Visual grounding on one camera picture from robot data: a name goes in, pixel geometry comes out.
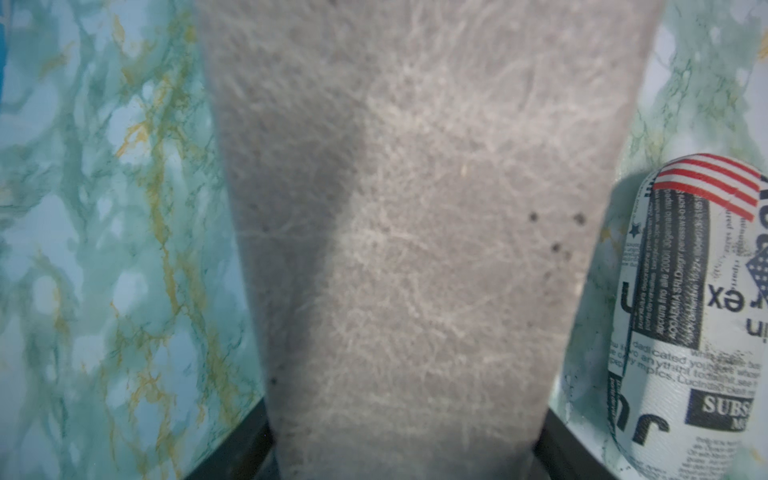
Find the newspaper print eyeglass case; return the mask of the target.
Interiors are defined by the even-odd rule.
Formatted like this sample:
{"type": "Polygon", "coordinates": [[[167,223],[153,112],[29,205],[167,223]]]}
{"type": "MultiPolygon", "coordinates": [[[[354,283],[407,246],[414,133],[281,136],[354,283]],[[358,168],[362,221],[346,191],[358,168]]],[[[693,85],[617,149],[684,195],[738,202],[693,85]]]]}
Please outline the newspaper print eyeglass case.
{"type": "Polygon", "coordinates": [[[762,379],[767,179],[697,153],[641,184],[608,359],[610,433],[648,479],[719,479],[762,379]]]}

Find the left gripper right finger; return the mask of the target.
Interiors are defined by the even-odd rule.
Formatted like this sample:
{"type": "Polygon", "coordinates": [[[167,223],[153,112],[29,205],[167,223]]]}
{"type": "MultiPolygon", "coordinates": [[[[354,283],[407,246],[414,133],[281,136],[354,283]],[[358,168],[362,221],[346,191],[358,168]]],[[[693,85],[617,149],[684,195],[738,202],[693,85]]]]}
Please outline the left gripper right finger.
{"type": "Polygon", "coordinates": [[[576,438],[576,436],[549,409],[544,418],[540,436],[533,447],[536,458],[543,464],[551,479],[557,480],[615,480],[576,438]]]}

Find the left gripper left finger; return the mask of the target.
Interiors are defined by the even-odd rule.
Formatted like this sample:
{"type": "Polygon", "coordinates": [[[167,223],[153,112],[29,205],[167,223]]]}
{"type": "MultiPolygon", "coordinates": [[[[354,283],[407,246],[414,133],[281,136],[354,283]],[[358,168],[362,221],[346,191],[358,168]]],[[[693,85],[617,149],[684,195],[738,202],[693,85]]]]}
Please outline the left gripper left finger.
{"type": "Polygon", "coordinates": [[[273,445],[266,404],[262,399],[186,479],[253,479],[273,445]]]}

